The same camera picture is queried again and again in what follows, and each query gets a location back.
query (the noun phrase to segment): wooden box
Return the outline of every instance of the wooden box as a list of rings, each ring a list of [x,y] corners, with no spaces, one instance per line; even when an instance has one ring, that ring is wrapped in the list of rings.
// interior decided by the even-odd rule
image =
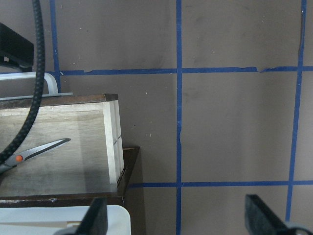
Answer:
[[[1,151],[21,128],[30,102],[0,102]],[[0,175],[0,197],[116,191],[124,168],[117,95],[43,98],[17,152],[63,138],[71,141]]]

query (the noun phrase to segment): blue tape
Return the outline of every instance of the blue tape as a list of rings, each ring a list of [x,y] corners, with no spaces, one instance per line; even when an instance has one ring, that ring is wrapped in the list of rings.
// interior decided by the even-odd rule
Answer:
[[[55,16],[55,1],[50,0],[50,17],[51,17],[51,32],[52,32],[52,47],[53,47],[53,62],[54,62],[54,77],[58,85],[58,92],[61,92],[60,79],[60,64],[58,57],[58,39],[57,39],[57,25]]]
[[[289,71],[297,71],[297,66],[280,66],[274,68],[263,69],[261,72],[289,72]]]
[[[210,72],[257,72],[256,67],[224,67],[224,68],[183,68],[182,73],[210,73]]]
[[[313,185],[313,180],[297,180],[293,182],[293,185]]]
[[[176,69],[134,69],[134,70],[92,70],[85,72],[84,70],[63,70],[62,75],[80,76],[80,75],[131,75],[131,74],[172,74],[177,73]]]
[[[294,183],[293,182],[294,165],[295,165],[296,148],[297,148],[299,111],[300,111],[300,99],[301,99],[305,20],[306,20],[306,11],[307,11],[306,8],[307,8],[307,1],[302,0],[301,1],[301,11],[302,11],[301,43],[300,43],[300,50],[299,50],[299,57],[298,57],[298,73],[297,73],[297,84],[296,84],[295,102],[294,102],[291,156],[290,156],[290,167],[289,167],[289,185],[288,185],[286,217],[285,217],[286,221],[289,221],[290,216],[291,216],[292,190],[293,190],[293,183]]]
[[[286,186],[288,181],[184,182],[183,187]]]
[[[177,58],[177,132],[176,132],[176,235],[181,233],[181,108],[182,108],[182,39],[181,0],[176,0],[176,58]]]
[[[303,66],[302,71],[313,71],[313,66]]]

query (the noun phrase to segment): wooden edge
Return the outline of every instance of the wooden edge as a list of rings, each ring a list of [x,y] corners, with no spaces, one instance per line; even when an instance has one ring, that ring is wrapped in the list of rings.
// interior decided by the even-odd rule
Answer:
[[[124,206],[124,195],[132,175],[140,147],[124,148],[124,170],[117,192],[0,197],[0,208],[88,206],[94,198],[106,197],[108,205]]]
[[[0,109],[29,108],[31,98],[0,101]],[[65,95],[43,97],[40,106],[97,103],[118,100],[117,94]]]

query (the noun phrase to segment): scissors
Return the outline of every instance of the scissors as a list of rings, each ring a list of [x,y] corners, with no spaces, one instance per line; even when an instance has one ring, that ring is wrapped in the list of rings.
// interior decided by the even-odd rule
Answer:
[[[63,144],[69,142],[71,139],[65,138],[57,141],[53,141],[50,143],[46,143],[43,145],[40,145],[35,148],[31,148],[29,150],[13,154],[10,156],[3,164],[0,165],[0,174],[4,173],[7,170],[10,170],[14,167],[16,167],[18,164],[33,158],[35,156],[38,156],[39,154],[42,154],[46,151],[58,148],[62,146]]]

